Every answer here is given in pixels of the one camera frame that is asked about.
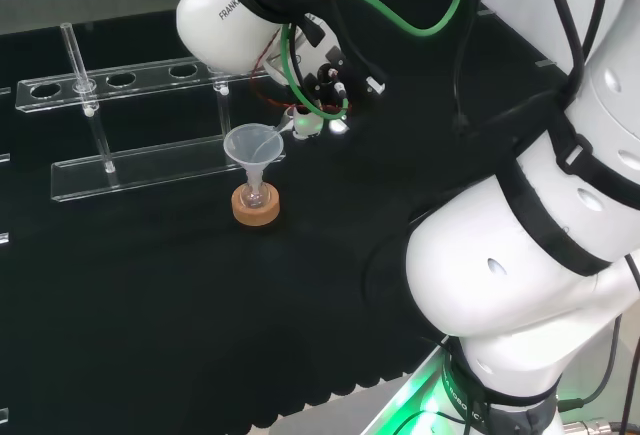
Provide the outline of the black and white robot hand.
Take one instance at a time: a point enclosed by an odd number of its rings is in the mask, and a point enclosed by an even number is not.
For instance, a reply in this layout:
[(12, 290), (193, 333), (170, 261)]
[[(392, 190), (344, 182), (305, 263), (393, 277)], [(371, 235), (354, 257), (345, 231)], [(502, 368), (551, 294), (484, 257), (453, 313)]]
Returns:
[[(290, 30), (294, 37), (295, 53), (282, 54), (280, 39), (275, 38), (260, 66), (278, 84), (287, 87), (284, 67), (288, 66), (298, 90), (325, 113), (337, 114), (343, 108), (343, 97), (372, 101), (386, 89), (386, 74), (373, 75), (368, 68), (361, 68), (343, 52), (335, 33), (319, 17), (309, 14), (310, 22), (324, 31), (324, 37), (316, 46), (309, 42), (301, 29)], [(341, 135), (349, 130), (347, 115), (329, 120), (309, 110), (297, 97), (287, 102), (284, 109), (284, 128), (298, 140), (316, 137), (327, 128)]]

